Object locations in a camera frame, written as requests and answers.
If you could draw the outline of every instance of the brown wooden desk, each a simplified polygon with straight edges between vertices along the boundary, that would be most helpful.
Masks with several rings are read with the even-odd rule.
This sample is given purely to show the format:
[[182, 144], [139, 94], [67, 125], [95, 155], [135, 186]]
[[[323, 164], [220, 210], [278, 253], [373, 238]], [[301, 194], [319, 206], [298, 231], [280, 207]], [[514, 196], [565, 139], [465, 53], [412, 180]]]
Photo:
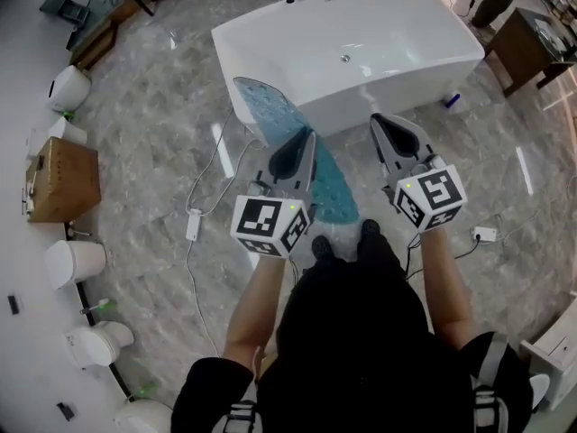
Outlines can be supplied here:
[[505, 97], [523, 87], [539, 72], [545, 74], [545, 78], [537, 82], [537, 88], [542, 88], [577, 62], [574, 54], [568, 60], [559, 61], [548, 51], [536, 33], [536, 20], [546, 21], [553, 28], [560, 24], [551, 16], [516, 8], [485, 47], [485, 58], [495, 51], [513, 80], [503, 90]]

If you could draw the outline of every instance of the black sleeve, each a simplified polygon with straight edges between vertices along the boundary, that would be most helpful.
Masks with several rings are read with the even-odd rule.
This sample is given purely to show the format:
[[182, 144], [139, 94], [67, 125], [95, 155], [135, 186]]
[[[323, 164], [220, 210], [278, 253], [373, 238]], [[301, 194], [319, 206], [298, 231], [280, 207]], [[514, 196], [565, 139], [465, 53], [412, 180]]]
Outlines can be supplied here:
[[216, 422], [242, 399], [252, 381], [243, 365], [209, 357], [196, 361], [172, 411], [171, 433], [210, 433]]
[[508, 433], [521, 433], [531, 417], [533, 389], [529, 382], [527, 365], [509, 345], [497, 351], [499, 360], [495, 365], [492, 380], [482, 380], [480, 372], [487, 358], [495, 358], [490, 350], [496, 334], [488, 332], [474, 338], [460, 352], [460, 357], [469, 373], [484, 385], [488, 385], [505, 402], [508, 410]]

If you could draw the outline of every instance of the tile floor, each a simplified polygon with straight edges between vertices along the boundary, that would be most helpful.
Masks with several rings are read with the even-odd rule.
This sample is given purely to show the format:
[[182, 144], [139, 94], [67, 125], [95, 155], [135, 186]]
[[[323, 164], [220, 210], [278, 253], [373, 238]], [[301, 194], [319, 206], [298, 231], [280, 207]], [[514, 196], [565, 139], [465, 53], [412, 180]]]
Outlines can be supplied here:
[[[117, 309], [102, 318], [124, 322], [136, 335], [135, 345], [117, 361], [129, 386], [135, 390], [153, 381], [152, 398], [169, 405], [190, 365], [212, 354], [184, 265], [187, 193], [214, 148], [212, 128], [222, 126], [230, 108], [210, 30], [273, 1], [168, 0], [153, 18], [137, 14], [93, 69], [92, 94], [77, 114], [99, 151], [103, 201], [92, 215], [108, 254], [105, 272], [87, 283], [87, 292], [92, 300], [116, 299]], [[444, 1], [458, 14], [465, 14], [470, 2]], [[545, 10], [538, 0], [516, 0], [515, 5]], [[518, 343], [542, 331], [569, 301], [577, 224], [572, 121], [577, 83], [569, 72], [540, 91], [529, 84], [506, 100], [490, 68], [499, 65], [488, 63], [467, 79], [463, 98], [449, 112], [430, 105], [403, 116], [427, 130], [463, 178], [470, 202], [449, 228], [454, 252], [472, 247], [472, 226], [499, 229], [499, 242], [479, 247], [459, 266], [482, 327], [507, 332]], [[224, 138], [232, 162], [248, 139], [233, 116]], [[362, 217], [380, 221], [404, 262], [414, 232], [380, 191], [382, 177], [367, 126], [334, 135], [327, 144]], [[258, 152], [249, 151], [237, 181], [204, 220], [191, 254], [198, 299], [221, 347], [252, 271], [249, 257], [228, 234], [230, 217], [235, 195], [245, 191], [260, 161]], [[216, 157], [194, 205], [211, 206], [226, 182]], [[327, 233], [337, 252], [350, 258], [357, 229], [314, 224], [295, 252], [298, 268], [312, 265], [309, 241], [317, 233]], [[411, 271], [420, 267], [418, 256], [413, 255]], [[283, 298], [292, 282], [287, 268]], [[411, 283], [424, 298], [421, 275]]]

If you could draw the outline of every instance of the teal mat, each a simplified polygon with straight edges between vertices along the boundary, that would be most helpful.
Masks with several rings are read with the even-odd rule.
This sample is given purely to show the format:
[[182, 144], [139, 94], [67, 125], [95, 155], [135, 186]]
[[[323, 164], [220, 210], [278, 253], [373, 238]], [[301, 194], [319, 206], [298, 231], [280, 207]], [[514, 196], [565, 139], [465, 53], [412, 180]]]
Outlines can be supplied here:
[[[243, 77], [235, 78], [234, 84], [269, 144], [284, 142], [302, 127], [314, 130], [302, 113], [276, 88]], [[351, 189], [318, 136], [316, 177], [311, 190], [313, 203], [317, 206], [316, 218], [320, 221], [346, 225], [359, 219]]]

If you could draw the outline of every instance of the bathtub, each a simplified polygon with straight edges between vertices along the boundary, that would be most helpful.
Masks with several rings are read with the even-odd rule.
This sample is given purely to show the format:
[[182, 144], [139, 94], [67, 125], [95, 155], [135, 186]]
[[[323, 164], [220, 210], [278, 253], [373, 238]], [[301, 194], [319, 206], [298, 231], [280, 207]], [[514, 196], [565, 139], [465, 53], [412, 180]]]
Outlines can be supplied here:
[[441, 0], [281, 1], [212, 34], [234, 112], [255, 132], [236, 77], [277, 88], [327, 136], [441, 99], [484, 57]]

